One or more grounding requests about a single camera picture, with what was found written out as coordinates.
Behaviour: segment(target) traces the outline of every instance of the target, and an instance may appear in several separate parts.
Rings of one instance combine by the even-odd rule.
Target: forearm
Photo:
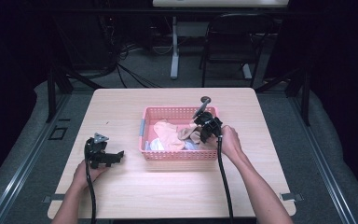
[[[240,171],[259,223],[293,223],[275,192],[247,157],[242,154],[233,162]]]
[[[65,193],[62,205],[58,210],[52,224],[58,223],[77,223],[78,207],[83,192],[82,188],[71,185]]]

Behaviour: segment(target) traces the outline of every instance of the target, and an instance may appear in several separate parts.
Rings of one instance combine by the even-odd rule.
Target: dark background
[[[110,2],[114,3],[110,7],[151,7],[151,1],[146,0]],[[116,57],[105,41],[98,17],[52,18],[23,9],[95,6],[106,7],[91,0],[0,0],[0,166],[30,117],[36,100],[34,87],[47,79],[52,62],[105,71]],[[311,89],[333,121],[344,160],[358,178],[358,1],[292,0],[289,9],[324,14],[315,21],[282,22],[265,77],[280,77],[310,62]],[[147,27],[160,23],[148,16],[112,19],[117,38],[125,34],[145,48],[151,41]]]

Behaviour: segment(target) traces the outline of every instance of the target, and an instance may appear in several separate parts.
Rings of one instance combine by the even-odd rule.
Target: black chair
[[[226,13],[215,17],[208,25],[200,60],[202,87],[205,86],[208,62],[238,63],[240,70],[247,63],[254,64],[252,88],[264,39],[273,24],[273,19],[265,14]]]

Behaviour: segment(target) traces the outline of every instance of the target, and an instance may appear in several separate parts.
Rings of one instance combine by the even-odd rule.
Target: red basket
[[[212,161],[217,158],[217,150],[199,149],[199,150],[147,150],[147,144],[158,136],[154,132],[154,125],[166,119],[169,123],[178,127],[178,130],[188,128],[193,115],[199,107],[168,107],[168,106],[150,106],[145,109],[144,117],[141,123],[140,146],[139,149],[146,160],[151,161]],[[207,107],[205,111],[210,112],[217,117],[215,107]]]

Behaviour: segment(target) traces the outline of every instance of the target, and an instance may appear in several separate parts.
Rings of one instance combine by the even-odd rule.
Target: table
[[[153,7],[263,7],[263,8],[285,8],[289,0],[153,0]],[[176,17],[172,19],[172,63],[171,79],[178,78],[179,49],[178,49],[178,22]]]
[[[97,218],[228,217],[227,199],[216,161],[146,161],[139,151],[142,115],[148,106],[200,106],[201,96],[218,109],[224,125],[235,127],[244,152],[277,195],[290,192],[254,90],[249,88],[100,89],[94,92],[56,194],[69,188],[83,160],[86,141],[98,132],[108,136],[106,152],[125,151],[121,163],[94,182]],[[241,176],[223,155],[235,217],[254,217]],[[54,218],[62,201],[52,201]],[[282,202],[289,215],[294,202]],[[79,217],[90,218],[85,190]]]

